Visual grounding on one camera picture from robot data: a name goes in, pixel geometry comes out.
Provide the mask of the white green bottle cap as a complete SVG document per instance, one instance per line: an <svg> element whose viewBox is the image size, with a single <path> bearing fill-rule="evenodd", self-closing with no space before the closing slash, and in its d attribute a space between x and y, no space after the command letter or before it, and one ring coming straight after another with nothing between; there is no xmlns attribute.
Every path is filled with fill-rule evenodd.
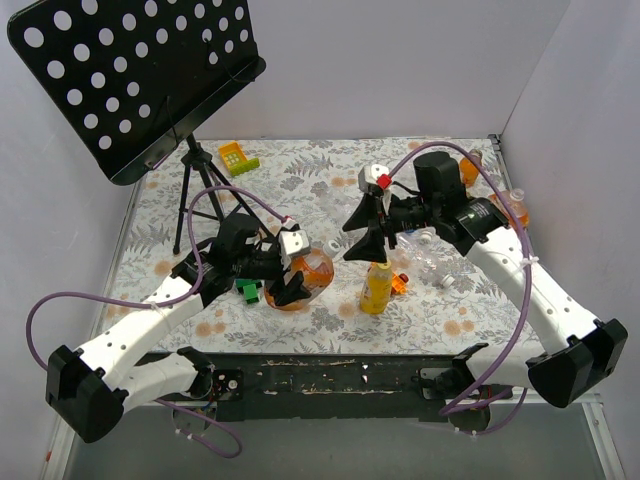
<svg viewBox="0 0 640 480"><path fill-rule="evenodd" d="M323 251L330 258L335 258L341 251L341 246L336 240L329 240L323 246Z"/></svg>

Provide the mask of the orange juice bottle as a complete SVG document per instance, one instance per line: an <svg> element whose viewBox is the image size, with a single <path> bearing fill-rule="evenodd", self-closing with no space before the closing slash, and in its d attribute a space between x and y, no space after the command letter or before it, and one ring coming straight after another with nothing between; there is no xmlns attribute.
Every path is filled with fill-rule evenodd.
<svg viewBox="0 0 640 480"><path fill-rule="evenodd" d="M470 154L479 164L482 164L483 153L481 150L473 149L470 151ZM462 183L466 188L472 187L479 176L479 170L476 168L475 164L468 157L464 157L459 163L459 168Z"/></svg>

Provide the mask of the crushed orange label bottle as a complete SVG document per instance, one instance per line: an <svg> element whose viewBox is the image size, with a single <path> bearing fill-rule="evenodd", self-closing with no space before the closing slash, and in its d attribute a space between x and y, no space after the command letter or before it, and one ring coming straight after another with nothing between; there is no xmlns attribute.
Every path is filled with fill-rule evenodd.
<svg viewBox="0 0 640 480"><path fill-rule="evenodd" d="M507 201L509 207L516 214L516 217L522 224L522 227L526 229L529 226L529 212L524 203L524 191L520 188L515 188L512 190L504 190L501 192L501 194ZM515 228L515 222L509 216L507 210L504 208L504 205L500 202L497 195L495 193L492 193L489 195L489 199L509 219L510 225Z"/></svg>

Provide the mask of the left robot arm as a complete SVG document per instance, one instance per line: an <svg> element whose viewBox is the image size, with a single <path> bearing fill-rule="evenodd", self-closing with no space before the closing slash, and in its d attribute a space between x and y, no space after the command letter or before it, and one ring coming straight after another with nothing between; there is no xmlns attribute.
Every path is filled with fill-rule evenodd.
<svg viewBox="0 0 640 480"><path fill-rule="evenodd" d="M102 439L126 412L166 395L193 400L209 395L213 364L192 347L140 361L162 338L230 291L237 279L265 282L280 305L309 298L302 275L292 271L294 260L311 250L307 233L292 219L271 241L261 239L259 229L248 214L227 216L217 235L197 244L141 308L80 347L61 346L50 355L45 399L82 440Z"/></svg>

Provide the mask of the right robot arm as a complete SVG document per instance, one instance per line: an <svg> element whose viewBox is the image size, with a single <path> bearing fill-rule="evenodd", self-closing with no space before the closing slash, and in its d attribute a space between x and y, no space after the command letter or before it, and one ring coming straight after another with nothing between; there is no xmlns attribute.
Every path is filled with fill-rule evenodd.
<svg viewBox="0 0 640 480"><path fill-rule="evenodd" d="M366 233L345 260L382 263L398 233L431 227L521 306L520 325L530 325L543 348L530 353L515 340L503 350L486 344L467 348L427 383L451 400L443 411L459 411L459 401L492 384L532 389L564 408L607 378L628 338L626 328L616 319L601 321L572 299L534 259L525 232L510 226L489 199L467 194L448 153L420 155L413 168L418 191L404 199L390 191L393 170L378 164L361 169L363 197L343 229Z"/></svg>

